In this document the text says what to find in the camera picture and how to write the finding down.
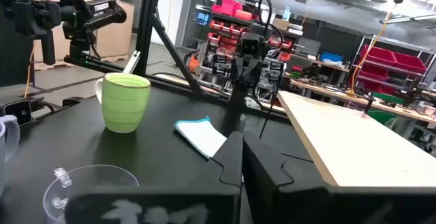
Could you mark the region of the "small cardboard box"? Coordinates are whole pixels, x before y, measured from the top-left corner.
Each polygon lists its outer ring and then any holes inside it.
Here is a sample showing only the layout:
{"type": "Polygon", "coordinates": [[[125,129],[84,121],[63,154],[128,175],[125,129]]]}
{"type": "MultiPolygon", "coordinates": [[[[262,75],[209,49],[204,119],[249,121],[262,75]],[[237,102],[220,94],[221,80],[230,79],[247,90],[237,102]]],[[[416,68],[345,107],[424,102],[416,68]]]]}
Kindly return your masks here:
{"type": "Polygon", "coordinates": [[[281,18],[275,18],[272,23],[276,28],[282,31],[287,31],[289,27],[289,22],[281,18]]]}

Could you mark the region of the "blue storage bin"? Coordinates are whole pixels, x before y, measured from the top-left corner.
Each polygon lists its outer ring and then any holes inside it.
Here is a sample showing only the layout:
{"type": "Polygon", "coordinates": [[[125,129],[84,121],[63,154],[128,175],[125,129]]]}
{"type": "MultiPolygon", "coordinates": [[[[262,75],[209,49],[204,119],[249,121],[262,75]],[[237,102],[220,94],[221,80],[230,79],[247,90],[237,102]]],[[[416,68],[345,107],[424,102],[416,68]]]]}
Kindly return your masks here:
{"type": "Polygon", "coordinates": [[[343,57],[330,52],[322,52],[320,56],[320,60],[323,62],[330,61],[333,63],[342,63],[343,57]]]}

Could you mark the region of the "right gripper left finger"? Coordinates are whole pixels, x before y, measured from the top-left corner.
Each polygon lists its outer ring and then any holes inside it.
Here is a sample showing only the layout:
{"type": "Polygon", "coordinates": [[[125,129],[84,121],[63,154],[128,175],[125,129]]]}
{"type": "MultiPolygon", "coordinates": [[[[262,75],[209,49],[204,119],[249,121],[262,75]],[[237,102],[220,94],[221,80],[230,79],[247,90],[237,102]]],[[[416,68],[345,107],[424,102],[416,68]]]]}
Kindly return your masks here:
{"type": "Polygon", "coordinates": [[[188,183],[98,187],[72,197],[66,224],[239,224],[243,135],[233,132],[188,183]]]}

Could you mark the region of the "black partition panel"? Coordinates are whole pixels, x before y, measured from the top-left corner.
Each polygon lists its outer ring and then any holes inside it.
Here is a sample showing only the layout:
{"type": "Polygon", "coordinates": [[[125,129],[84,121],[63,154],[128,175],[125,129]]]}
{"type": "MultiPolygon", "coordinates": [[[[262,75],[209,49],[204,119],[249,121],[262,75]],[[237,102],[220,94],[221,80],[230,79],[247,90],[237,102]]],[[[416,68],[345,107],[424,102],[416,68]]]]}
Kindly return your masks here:
{"type": "Polygon", "coordinates": [[[33,40],[15,31],[13,20],[6,18],[0,2],[0,87],[24,84],[27,81],[29,57],[33,40]]]}

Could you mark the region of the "green bin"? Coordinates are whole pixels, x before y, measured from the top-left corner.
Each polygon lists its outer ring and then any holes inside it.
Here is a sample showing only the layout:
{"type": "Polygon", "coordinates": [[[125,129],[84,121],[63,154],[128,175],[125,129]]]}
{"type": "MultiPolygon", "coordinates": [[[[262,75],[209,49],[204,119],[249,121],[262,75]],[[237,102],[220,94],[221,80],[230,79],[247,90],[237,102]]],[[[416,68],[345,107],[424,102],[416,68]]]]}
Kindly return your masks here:
{"type": "MultiPolygon", "coordinates": [[[[373,97],[378,98],[381,105],[389,106],[391,108],[403,104],[403,99],[385,93],[374,92],[373,97]]],[[[373,108],[368,111],[368,115],[383,125],[392,122],[396,118],[396,115],[393,113],[373,108]]]]}

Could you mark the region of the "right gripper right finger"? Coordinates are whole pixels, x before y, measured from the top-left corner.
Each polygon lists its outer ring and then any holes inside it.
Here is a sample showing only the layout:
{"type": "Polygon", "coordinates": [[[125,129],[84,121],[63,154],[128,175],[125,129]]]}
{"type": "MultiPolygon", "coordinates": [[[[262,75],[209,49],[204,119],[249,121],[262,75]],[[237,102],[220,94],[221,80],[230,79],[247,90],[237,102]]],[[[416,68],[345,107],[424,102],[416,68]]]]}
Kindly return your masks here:
{"type": "Polygon", "coordinates": [[[436,224],[435,187],[336,187],[309,160],[243,133],[254,224],[436,224]]]}

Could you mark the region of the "orange power tool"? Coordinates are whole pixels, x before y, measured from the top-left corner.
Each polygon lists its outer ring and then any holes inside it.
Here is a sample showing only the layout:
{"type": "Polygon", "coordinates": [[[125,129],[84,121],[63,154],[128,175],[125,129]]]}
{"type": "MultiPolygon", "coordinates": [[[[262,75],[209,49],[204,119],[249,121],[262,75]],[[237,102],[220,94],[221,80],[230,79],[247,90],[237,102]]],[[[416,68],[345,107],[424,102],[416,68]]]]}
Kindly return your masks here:
{"type": "Polygon", "coordinates": [[[187,66],[191,73],[197,73],[200,68],[200,61],[197,54],[191,54],[187,60],[187,66]]]}

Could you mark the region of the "grey ceramic mug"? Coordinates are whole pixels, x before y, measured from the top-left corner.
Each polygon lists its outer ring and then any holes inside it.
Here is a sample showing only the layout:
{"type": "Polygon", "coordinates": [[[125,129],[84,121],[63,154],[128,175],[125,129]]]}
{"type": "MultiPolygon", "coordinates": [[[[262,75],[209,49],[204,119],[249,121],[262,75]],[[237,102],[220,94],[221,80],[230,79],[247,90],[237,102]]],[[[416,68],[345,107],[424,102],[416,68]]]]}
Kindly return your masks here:
{"type": "Polygon", "coordinates": [[[0,197],[5,188],[5,163],[15,154],[20,141],[20,126],[13,115],[0,116],[0,197]]]}

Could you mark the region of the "light blue folded cloth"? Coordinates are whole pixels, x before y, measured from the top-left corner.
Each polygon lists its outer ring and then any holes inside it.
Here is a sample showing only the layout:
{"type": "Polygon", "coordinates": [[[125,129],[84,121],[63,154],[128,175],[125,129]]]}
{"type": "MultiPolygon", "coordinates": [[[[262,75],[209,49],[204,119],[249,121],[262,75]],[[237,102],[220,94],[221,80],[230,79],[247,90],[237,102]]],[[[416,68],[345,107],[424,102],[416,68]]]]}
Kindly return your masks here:
{"type": "Polygon", "coordinates": [[[176,121],[175,129],[204,157],[213,157],[227,137],[217,131],[206,116],[196,121],[176,121]]]}

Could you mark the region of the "wooden pallet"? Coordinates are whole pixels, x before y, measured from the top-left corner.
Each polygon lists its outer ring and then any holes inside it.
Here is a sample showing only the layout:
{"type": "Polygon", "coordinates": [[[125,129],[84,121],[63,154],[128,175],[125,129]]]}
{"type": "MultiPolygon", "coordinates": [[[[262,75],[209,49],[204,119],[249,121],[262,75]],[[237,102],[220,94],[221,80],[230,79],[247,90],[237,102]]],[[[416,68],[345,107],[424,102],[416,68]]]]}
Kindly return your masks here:
{"type": "MultiPolygon", "coordinates": [[[[119,55],[119,56],[113,56],[113,57],[102,57],[102,61],[103,62],[108,62],[108,63],[114,63],[117,61],[125,61],[128,60],[128,56],[127,55],[119,55]]],[[[74,66],[74,64],[71,63],[66,63],[65,61],[56,61],[54,65],[47,65],[43,62],[35,62],[34,63],[34,70],[35,71],[46,71],[48,69],[54,69],[56,67],[72,67],[74,66]]]]}

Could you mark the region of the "red bin storage rack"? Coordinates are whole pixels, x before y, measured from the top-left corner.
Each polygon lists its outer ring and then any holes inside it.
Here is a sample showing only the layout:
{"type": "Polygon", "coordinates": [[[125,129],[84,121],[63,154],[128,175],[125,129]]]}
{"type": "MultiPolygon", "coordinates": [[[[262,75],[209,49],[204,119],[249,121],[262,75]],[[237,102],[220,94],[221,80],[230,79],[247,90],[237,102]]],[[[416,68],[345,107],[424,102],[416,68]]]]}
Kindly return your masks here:
{"type": "MultiPolygon", "coordinates": [[[[267,10],[268,7],[265,5],[258,9],[257,3],[252,3],[251,0],[246,0],[245,4],[235,0],[217,0],[212,5],[206,50],[203,58],[197,58],[199,81],[202,84],[213,88],[219,87],[228,93],[232,90],[232,85],[227,79],[228,73],[222,69],[213,71],[214,58],[225,59],[229,64],[236,56],[237,39],[242,29],[257,22],[267,10]]],[[[280,33],[275,30],[270,32],[268,44],[272,46],[272,50],[263,64],[265,69],[270,69],[271,60],[275,63],[287,63],[290,60],[292,45],[302,36],[301,28],[279,27],[279,30],[280,33]]]]}

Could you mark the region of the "white frame bracket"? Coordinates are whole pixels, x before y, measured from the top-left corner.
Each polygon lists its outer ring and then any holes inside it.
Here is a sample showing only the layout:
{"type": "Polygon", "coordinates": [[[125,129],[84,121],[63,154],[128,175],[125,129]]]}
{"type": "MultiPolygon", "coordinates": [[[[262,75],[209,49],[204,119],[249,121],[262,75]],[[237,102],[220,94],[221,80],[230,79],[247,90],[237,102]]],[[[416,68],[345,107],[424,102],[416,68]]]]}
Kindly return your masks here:
{"type": "Polygon", "coordinates": [[[140,59],[141,52],[138,50],[135,50],[132,56],[130,57],[129,61],[127,62],[123,73],[124,74],[132,74],[136,68],[136,65],[138,64],[138,61],[140,59]]]}

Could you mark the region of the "green ceramic mug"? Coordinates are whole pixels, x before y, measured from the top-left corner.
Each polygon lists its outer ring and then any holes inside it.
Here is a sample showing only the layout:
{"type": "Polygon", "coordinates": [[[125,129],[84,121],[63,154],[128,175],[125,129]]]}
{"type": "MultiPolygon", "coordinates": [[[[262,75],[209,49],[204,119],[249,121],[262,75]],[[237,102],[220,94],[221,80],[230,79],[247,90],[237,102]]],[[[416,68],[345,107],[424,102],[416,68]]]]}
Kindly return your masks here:
{"type": "Polygon", "coordinates": [[[131,133],[138,128],[151,94],[151,82],[134,74],[107,73],[95,83],[107,129],[131,133]]]}

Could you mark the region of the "metal shelf with red bins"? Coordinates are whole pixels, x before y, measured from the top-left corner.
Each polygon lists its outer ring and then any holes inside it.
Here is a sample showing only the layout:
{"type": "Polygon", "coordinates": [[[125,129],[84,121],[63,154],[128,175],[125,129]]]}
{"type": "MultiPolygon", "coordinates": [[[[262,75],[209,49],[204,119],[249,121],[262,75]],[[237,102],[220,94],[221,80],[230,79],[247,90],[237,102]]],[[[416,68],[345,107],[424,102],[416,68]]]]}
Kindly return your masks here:
{"type": "Polygon", "coordinates": [[[436,89],[436,49],[365,35],[349,62],[347,85],[392,95],[436,89]]]}

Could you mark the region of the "wooden workbench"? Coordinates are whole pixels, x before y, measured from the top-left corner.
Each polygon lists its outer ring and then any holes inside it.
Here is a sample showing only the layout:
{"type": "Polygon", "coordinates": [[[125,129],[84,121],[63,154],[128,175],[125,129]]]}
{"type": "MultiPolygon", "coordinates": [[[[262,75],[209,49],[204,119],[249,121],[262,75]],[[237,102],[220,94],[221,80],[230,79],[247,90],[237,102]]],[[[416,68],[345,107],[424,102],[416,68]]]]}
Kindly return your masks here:
{"type": "MultiPolygon", "coordinates": [[[[341,99],[344,101],[352,101],[352,102],[356,102],[362,105],[366,105],[368,103],[368,101],[364,98],[360,98],[360,97],[353,97],[350,95],[347,95],[346,93],[342,93],[340,91],[334,91],[332,89],[328,89],[322,86],[316,86],[316,85],[312,85],[312,84],[305,84],[303,82],[300,81],[296,81],[291,79],[290,83],[292,85],[298,86],[300,88],[305,88],[305,89],[309,89],[311,91],[314,91],[316,93],[321,93],[324,96],[328,96],[328,97],[334,97],[336,99],[341,99]]],[[[380,102],[378,102],[378,100],[373,101],[372,108],[377,108],[379,110],[384,110],[393,114],[397,114],[399,116],[405,116],[408,118],[413,118],[419,121],[425,121],[428,122],[430,124],[436,124],[436,119],[427,116],[427,115],[423,115],[418,113],[415,110],[411,110],[409,108],[404,108],[402,106],[396,106],[395,108],[389,107],[389,106],[385,106],[382,105],[380,102]]]]}

